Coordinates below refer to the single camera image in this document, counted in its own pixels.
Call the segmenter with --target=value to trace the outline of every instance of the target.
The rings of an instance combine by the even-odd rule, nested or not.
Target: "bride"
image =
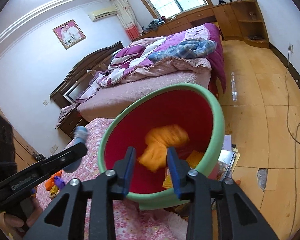
[[[74,39],[72,38],[72,36],[70,35],[70,33],[68,32],[68,30],[66,29],[66,27],[61,27],[61,37],[62,37],[62,41],[68,45],[69,43],[74,42]]]

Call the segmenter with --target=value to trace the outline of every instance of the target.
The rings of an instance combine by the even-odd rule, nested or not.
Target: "framed picture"
[[[69,49],[74,44],[86,38],[74,20],[68,21],[53,29],[65,49]]]

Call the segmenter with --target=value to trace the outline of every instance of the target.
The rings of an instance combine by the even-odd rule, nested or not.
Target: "groom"
[[[69,24],[66,24],[65,28],[68,30],[68,32],[72,36],[72,38],[74,38],[76,41],[82,38],[79,30],[76,27],[69,26]]]

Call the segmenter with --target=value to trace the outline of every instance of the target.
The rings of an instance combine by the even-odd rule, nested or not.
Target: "pink floral fabric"
[[[98,148],[103,134],[113,119],[97,118],[90,122],[88,129],[88,152],[82,158],[81,165],[73,173],[63,172],[65,183],[77,178],[81,181],[94,179],[99,175]],[[49,192],[44,182],[38,186],[37,198],[45,209],[51,202]],[[84,239],[89,239],[91,202],[87,204]],[[186,238],[187,222],[178,215],[165,210],[140,211],[138,204],[129,200],[114,201],[114,222],[117,240],[184,240]]]

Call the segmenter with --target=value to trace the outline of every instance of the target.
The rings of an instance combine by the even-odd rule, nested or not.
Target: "nightstand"
[[[66,115],[57,128],[62,130],[70,138],[73,138],[75,128],[77,126],[86,126],[88,123],[89,122],[74,108]]]

